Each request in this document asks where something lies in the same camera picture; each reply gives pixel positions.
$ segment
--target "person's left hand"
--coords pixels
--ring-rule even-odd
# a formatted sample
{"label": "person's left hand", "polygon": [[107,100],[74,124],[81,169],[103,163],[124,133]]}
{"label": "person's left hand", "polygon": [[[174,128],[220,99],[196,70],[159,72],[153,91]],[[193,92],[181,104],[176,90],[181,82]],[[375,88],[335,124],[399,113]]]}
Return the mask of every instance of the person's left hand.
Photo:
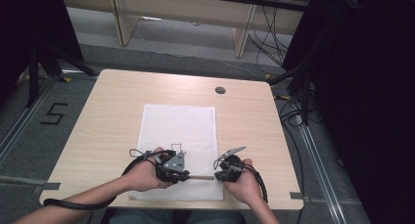
{"label": "person's left hand", "polygon": [[[155,152],[163,151],[163,148],[158,147]],[[148,158],[153,163],[156,160],[153,157]],[[123,176],[127,180],[129,191],[145,192],[155,188],[168,188],[171,186],[169,182],[162,182],[156,176],[155,166],[148,162],[142,161],[136,164],[131,170]]]}

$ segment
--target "gray floor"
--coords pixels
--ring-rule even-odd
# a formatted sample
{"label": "gray floor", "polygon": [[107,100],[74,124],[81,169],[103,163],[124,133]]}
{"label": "gray floor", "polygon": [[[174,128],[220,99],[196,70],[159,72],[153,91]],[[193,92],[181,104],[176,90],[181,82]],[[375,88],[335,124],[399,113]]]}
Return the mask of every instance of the gray floor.
{"label": "gray floor", "polygon": [[[69,14],[81,44],[85,63],[98,71],[110,67],[262,81],[265,79],[265,73],[284,72],[263,54],[259,54],[257,59],[257,49],[251,42],[247,43],[244,57],[235,58],[229,27],[193,25],[190,22],[140,21],[128,45],[120,47],[117,43],[113,15],[76,9],[69,9]],[[266,33],[259,32],[258,36],[264,38]],[[290,44],[291,36],[278,37],[287,46]],[[72,68],[66,63],[62,63],[62,67]],[[70,82],[53,84],[14,149],[0,164],[0,176],[27,178],[33,181],[48,179],[95,83],[94,79],[87,78],[82,73],[73,74],[71,77],[73,79]],[[274,86],[273,93],[285,95],[289,81]],[[6,136],[24,110],[26,92],[27,79],[24,79],[10,96],[7,105],[1,106],[0,140]],[[42,121],[55,120],[54,116],[46,115],[54,103],[68,104],[65,107],[57,107],[65,116],[58,125],[42,124]],[[285,104],[285,101],[276,101],[276,111],[281,110]],[[284,108],[283,113],[289,111],[289,108]],[[318,112],[312,112],[310,117],[310,130],[329,179],[341,201],[347,223],[369,223],[346,172],[336,163],[337,152],[322,119]],[[304,195],[309,201],[305,203],[301,212],[300,223],[334,223],[300,130],[291,126],[289,129],[299,147]],[[300,184],[299,155],[288,131],[286,138]],[[38,198],[39,194],[32,185],[0,182],[0,223],[10,223],[39,208],[41,205]],[[257,223],[249,211],[243,213],[248,223]],[[297,210],[275,210],[275,214],[281,223],[297,223],[299,217]],[[94,213],[92,223],[99,223],[101,216],[102,211]]]}

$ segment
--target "gray carpet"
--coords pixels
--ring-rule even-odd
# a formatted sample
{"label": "gray carpet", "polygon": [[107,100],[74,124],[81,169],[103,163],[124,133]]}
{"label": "gray carpet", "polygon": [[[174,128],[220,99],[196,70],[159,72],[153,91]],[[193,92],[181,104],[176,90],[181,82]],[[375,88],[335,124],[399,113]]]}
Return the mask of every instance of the gray carpet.
{"label": "gray carpet", "polygon": [[[129,70],[144,70],[153,72],[191,74],[201,76],[226,77],[236,79],[263,80],[264,73],[255,64],[227,63],[241,69],[226,66],[219,62],[203,61],[194,58],[178,58],[169,55],[157,55],[149,52],[119,51],[115,48],[94,47],[82,45],[86,63],[96,70],[105,67]],[[278,71],[275,67],[268,71]],[[86,99],[95,83],[94,80],[84,78],[84,74],[73,74],[73,79],[66,82],[56,82],[49,91],[40,109],[25,130],[24,134],[10,152],[7,159],[1,164],[0,176],[12,176],[46,180],[59,158],[59,155],[76,123],[76,120],[85,104]],[[286,94],[285,89],[289,81],[284,81],[272,89],[274,94]],[[12,122],[17,119],[23,110],[27,83],[23,82],[10,97],[6,106],[1,107],[1,138],[5,136]],[[63,113],[64,117],[57,125],[42,124],[42,121],[54,121],[56,116],[46,115],[54,103],[64,103],[67,106],[57,106],[54,112]],[[286,104],[285,101],[276,101],[276,110]],[[312,112],[315,121],[321,121],[318,112]],[[301,212],[300,223],[333,223],[330,211],[325,203],[318,179],[315,175],[307,150],[304,147],[300,131],[296,127],[289,127],[299,146],[302,158],[304,175],[304,195],[311,202],[306,202]],[[336,163],[337,153],[324,124],[310,121],[310,129],[315,143],[322,156],[327,173],[332,181],[335,191],[342,201],[348,223],[369,223],[364,209],[358,202],[346,172]],[[288,132],[286,138],[292,155],[293,164],[300,183],[300,162],[293,140]],[[39,194],[33,193],[30,186],[0,185],[0,223],[10,223],[40,207]],[[244,211],[248,223],[257,223],[250,211]],[[298,211],[275,211],[281,223],[297,223]],[[94,213],[92,223],[99,223],[102,211]]]}

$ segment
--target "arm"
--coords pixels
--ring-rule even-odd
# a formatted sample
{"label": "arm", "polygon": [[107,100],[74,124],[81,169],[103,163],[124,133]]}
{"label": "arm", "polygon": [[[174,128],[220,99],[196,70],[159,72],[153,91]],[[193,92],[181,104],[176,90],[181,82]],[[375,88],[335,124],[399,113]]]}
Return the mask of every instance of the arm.
{"label": "arm", "polygon": [[[157,148],[156,151],[162,151],[162,148]],[[162,182],[156,177],[154,166],[151,163],[143,161],[135,165],[127,174],[86,192],[66,198],[65,201],[100,203],[127,191],[145,192],[155,188],[165,189],[169,186],[171,183]],[[16,223],[76,223],[89,212],[48,205],[31,212]]]}
{"label": "arm", "polygon": [[[245,159],[243,163],[253,165],[249,158]],[[241,177],[236,183],[224,182],[223,185],[239,202],[244,202],[251,208],[260,223],[279,224],[274,213],[263,200],[254,175],[247,169],[242,171]]]}

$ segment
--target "forearm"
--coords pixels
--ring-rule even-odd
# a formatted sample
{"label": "forearm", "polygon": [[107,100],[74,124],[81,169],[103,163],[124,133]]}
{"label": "forearm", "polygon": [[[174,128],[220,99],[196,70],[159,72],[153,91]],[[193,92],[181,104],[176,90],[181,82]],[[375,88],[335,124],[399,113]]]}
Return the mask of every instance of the forearm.
{"label": "forearm", "polygon": [[248,203],[255,216],[259,219],[259,223],[266,224],[279,224],[274,213],[269,208],[268,204],[264,200],[258,200]]}
{"label": "forearm", "polygon": [[[111,182],[64,199],[67,202],[82,204],[96,204],[128,191],[127,182],[123,177]],[[76,223],[85,217],[90,211],[75,210],[69,208],[48,205],[18,220],[16,223]]]}

